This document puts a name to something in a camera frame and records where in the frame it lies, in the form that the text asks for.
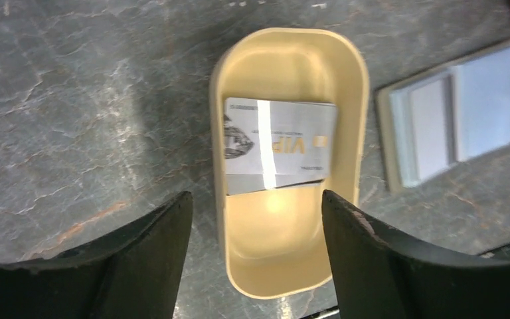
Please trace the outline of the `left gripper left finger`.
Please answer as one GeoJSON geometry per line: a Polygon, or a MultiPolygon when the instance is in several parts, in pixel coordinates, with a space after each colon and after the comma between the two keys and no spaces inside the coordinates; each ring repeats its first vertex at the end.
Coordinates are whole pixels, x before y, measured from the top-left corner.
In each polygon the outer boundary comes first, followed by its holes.
{"type": "Polygon", "coordinates": [[[0,263],[0,318],[171,318],[192,221],[184,191],[51,259],[0,263]]]}

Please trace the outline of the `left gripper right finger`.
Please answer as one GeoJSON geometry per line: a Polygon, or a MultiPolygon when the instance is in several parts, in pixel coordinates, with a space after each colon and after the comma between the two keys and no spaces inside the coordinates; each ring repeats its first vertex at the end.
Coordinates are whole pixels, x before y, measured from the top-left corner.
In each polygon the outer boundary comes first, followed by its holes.
{"type": "Polygon", "coordinates": [[[342,318],[510,318],[510,260],[428,243],[330,190],[321,211],[342,318]]]}

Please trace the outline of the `beige oval tray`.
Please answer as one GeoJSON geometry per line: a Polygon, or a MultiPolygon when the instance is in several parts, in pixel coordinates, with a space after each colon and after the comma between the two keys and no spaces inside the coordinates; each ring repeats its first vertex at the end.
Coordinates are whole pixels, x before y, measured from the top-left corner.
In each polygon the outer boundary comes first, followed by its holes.
{"type": "Polygon", "coordinates": [[[227,276],[239,292],[273,299],[331,279],[322,193],[359,196],[369,88],[359,50],[332,31],[262,29],[220,58],[209,89],[214,194],[227,276]],[[223,124],[224,103],[232,97],[336,105],[329,176],[313,185],[228,194],[223,124]]]}

